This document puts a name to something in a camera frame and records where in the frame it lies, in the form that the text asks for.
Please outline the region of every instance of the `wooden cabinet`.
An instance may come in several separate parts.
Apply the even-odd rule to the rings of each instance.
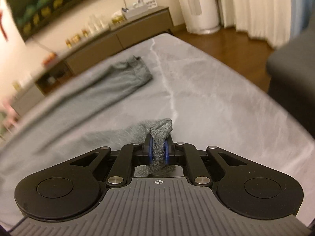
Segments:
[[[117,36],[123,48],[129,48],[152,36],[173,28],[169,10],[142,18],[117,30]]]
[[[12,107],[22,116],[56,88],[109,56],[161,33],[173,21],[168,7],[156,7],[99,32],[58,56],[35,81],[20,91]]]
[[[66,63],[74,75],[78,75],[122,50],[117,35],[111,33],[71,55]]]

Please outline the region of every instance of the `white box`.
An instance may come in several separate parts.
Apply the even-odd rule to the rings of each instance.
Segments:
[[[145,2],[146,5],[148,5],[149,9],[155,8],[157,7],[158,3],[156,2],[156,0],[143,0]]]

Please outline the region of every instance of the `crosshair marking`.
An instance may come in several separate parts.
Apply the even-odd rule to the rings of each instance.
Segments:
[[[160,185],[160,184],[163,184],[163,183],[165,183],[165,182],[162,181],[162,180],[157,180],[157,181],[155,181],[155,183],[158,184],[158,185]]]

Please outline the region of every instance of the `toiletry item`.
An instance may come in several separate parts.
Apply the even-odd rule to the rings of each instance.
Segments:
[[[12,86],[16,91],[19,91],[21,89],[21,85],[19,84],[18,81],[12,82]]]
[[[125,18],[122,14],[122,11],[116,11],[112,16],[111,16],[111,21],[114,25],[124,21]]]
[[[81,37],[79,34],[76,34],[74,37],[71,38],[72,42],[77,44],[79,41],[81,41]]]
[[[100,23],[102,24],[103,31],[106,31],[106,30],[109,29],[107,16],[101,15],[101,16],[100,16]]]
[[[68,48],[72,48],[72,45],[69,39],[66,40],[66,45],[68,46]]]
[[[92,29],[90,29],[91,32],[98,32],[101,29],[103,29],[103,26],[102,26],[102,23],[101,23],[100,19],[98,17],[96,17],[94,14],[92,14],[90,16],[89,24],[91,25],[90,28],[92,28]]]
[[[23,89],[24,87],[26,87],[31,81],[33,80],[32,75],[30,73],[27,73],[26,75],[24,75],[24,77],[22,79],[20,79],[18,81],[18,84],[20,85],[20,87]]]
[[[88,23],[88,29],[89,29],[91,34],[94,34],[97,32],[96,26],[94,25],[93,22]]]
[[[52,62],[57,57],[57,53],[51,52],[42,62],[43,67],[47,68],[50,65],[50,62]]]
[[[86,29],[82,29],[82,34],[85,37],[89,37],[89,32]]]

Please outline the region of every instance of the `wooden floor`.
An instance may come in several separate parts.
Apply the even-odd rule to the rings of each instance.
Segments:
[[[270,77],[265,65],[273,52],[267,42],[251,40],[235,28],[221,29],[211,35],[189,34],[186,30],[174,35],[215,57],[267,92]]]

